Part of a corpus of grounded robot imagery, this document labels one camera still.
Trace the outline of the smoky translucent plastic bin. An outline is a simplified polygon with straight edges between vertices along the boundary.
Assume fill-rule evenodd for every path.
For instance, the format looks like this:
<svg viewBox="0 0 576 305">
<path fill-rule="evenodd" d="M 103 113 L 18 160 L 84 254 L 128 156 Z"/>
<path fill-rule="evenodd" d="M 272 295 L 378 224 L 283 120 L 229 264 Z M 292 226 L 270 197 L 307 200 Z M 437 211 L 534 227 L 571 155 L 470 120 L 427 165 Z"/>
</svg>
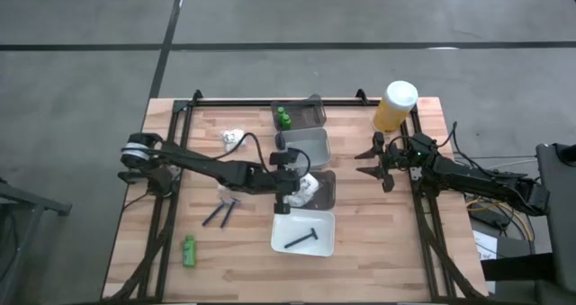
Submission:
<svg viewBox="0 0 576 305">
<path fill-rule="evenodd" d="M 272 101 L 271 111 L 277 130 L 282 130 L 280 117 L 277 113 L 278 107 L 283 107 L 285 114 L 291 117 L 291 130 L 323 127 L 327 119 L 323 102 L 318 94 L 312 94 L 308 98 L 295 101 Z"/>
</svg>

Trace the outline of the dark grey chair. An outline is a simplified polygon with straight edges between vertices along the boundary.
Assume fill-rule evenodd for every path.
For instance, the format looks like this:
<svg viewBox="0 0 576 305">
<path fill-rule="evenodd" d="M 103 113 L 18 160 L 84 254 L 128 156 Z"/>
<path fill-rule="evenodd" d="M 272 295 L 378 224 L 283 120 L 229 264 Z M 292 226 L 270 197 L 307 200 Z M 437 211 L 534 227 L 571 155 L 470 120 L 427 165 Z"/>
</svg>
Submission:
<svg viewBox="0 0 576 305">
<path fill-rule="evenodd" d="M 551 274 L 541 284 L 544 305 L 576 305 L 576 145 L 536 147 L 541 184 L 548 190 Z"/>
</svg>

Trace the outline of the white plastic bin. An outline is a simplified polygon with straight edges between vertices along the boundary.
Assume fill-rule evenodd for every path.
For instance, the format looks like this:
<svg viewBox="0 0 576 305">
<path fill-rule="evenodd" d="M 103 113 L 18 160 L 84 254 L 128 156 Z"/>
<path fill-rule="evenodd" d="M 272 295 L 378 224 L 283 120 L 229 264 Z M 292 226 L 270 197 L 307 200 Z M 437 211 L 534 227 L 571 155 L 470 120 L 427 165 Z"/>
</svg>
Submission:
<svg viewBox="0 0 576 305">
<path fill-rule="evenodd" d="M 284 245 L 308 235 L 315 228 L 319 239 L 308 239 L 285 249 Z M 336 242 L 336 218 L 330 211 L 292 209 L 288 215 L 275 214 L 271 248 L 278 253 L 303 256 L 332 256 Z"/>
</svg>

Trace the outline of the black power brick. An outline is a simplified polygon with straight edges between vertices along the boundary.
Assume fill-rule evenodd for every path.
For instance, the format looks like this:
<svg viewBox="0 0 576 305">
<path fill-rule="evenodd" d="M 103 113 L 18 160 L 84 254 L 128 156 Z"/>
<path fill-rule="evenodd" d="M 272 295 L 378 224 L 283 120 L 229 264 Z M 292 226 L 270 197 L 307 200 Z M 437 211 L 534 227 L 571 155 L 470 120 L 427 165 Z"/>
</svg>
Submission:
<svg viewBox="0 0 576 305">
<path fill-rule="evenodd" d="M 472 220 L 477 220 L 494 229 L 504 230 L 509 226 L 510 219 L 506 215 L 501 215 L 494 211 L 477 211 L 475 209 L 468 211 Z"/>
</svg>

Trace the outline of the grey metal cart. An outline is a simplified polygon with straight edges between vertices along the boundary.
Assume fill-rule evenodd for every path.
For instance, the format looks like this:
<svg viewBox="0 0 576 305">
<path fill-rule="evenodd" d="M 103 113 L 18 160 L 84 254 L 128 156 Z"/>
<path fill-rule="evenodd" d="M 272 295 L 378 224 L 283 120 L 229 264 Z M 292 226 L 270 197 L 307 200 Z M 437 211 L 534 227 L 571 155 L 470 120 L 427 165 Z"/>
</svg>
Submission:
<svg viewBox="0 0 576 305">
<path fill-rule="evenodd" d="M 71 208 L 71 203 L 16 188 L 0 177 L 0 305 L 13 299 L 43 213 L 68 216 Z"/>
</svg>

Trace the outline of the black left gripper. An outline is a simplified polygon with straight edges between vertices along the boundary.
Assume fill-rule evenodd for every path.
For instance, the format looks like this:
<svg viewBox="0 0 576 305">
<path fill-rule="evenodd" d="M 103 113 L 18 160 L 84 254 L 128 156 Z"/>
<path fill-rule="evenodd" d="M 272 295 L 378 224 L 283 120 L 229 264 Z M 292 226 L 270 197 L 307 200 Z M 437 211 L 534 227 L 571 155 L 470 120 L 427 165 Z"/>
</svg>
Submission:
<svg viewBox="0 0 576 305">
<path fill-rule="evenodd" d="M 273 152 L 269 161 L 277 166 L 274 171 L 267 171 L 264 166 L 255 167 L 251 172 L 252 194 L 273 194 L 275 197 L 274 214 L 288 215 L 291 206 L 284 197 L 300 190 L 300 175 L 296 170 L 286 166 L 294 163 L 299 152 L 288 148 L 284 152 Z"/>
</svg>

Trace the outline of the dark brown plastic bin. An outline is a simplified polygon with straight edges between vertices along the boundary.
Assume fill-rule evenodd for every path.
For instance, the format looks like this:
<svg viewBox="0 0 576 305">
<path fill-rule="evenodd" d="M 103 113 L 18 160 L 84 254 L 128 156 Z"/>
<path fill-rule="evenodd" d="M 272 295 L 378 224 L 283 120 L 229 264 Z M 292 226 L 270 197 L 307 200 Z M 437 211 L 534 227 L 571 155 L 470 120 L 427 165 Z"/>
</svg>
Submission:
<svg viewBox="0 0 576 305">
<path fill-rule="evenodd" d="M 319 190 L 311 195 L 310 201 L 296 209 L 329 211 L 336 202 L 336 174 L 333 171 L 310 172 L 319 181 Z"/>
</svg>

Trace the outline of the light grey plastic bin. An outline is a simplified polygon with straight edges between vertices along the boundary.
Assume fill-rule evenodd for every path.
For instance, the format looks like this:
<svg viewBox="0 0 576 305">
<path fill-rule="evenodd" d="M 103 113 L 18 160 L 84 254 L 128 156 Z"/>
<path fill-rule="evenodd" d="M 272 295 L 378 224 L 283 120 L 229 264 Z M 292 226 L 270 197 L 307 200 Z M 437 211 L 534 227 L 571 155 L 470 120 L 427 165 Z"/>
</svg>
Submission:
<svg viewBox="0 0 576 305">
<path fill-rule="evenodd" d="M 286 149 L 297 148 L 303 151 L 310 158 L 311 169 L 321 169 L 331 160 L 329 137 L 323 128 L 281 132 L 283 133 Z"/>
</svg>

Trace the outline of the yellow wipes canister white lid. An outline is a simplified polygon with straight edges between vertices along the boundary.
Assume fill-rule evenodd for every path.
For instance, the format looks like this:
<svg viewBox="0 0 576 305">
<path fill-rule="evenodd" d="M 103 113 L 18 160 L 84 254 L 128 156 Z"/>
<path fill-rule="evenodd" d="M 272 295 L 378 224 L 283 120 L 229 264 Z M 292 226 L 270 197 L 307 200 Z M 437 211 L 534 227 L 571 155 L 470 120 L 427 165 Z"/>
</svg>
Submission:
<svg viewBox="0 0 576 305">
<path fill-rule="evenodd" d="M 378 104 L 373 127 L 380 132 L 396 131 L 417 104 L 419 92 L 413 84 L 397 80 L 391 82 Z"/>
</svg>

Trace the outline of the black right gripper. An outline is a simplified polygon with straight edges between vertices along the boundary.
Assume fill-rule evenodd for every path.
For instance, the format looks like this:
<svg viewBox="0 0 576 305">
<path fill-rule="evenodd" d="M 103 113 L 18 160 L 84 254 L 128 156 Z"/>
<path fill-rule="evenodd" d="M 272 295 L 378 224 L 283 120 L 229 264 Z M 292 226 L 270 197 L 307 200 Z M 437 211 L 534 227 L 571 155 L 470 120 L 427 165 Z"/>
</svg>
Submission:
<svg viewBox="0 0 576 305">
<path fill-rule="evenodd" d="M 358 167 L 356 170 L 380 179 L 383 191 L 389 193 L 394 188 L 394 179 L 390 170 L 405 168 L 408 165 L 407 158 L 401 154 L 395 143 L 386 145 L 384 134 L 379 131 L 373 135 L 373 146 L 355 156 L 355 159 L 372 159 L 374 157 L 378 160 L 378 166 Z"/>
</svg>

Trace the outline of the white paper sheet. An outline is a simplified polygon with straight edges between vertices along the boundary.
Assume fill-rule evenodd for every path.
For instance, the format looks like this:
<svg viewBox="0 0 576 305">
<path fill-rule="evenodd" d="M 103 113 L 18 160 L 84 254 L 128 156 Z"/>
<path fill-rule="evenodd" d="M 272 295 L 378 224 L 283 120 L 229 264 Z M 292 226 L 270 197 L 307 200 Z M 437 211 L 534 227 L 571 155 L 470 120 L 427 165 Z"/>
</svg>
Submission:
<svg viewBox="0 0 576 305">
<path fill-rule="evenodd" d="M 496 259 L 498 239 L 475 230 L 472 233 L 479 258 L 481 260 Z"/>
</svg>

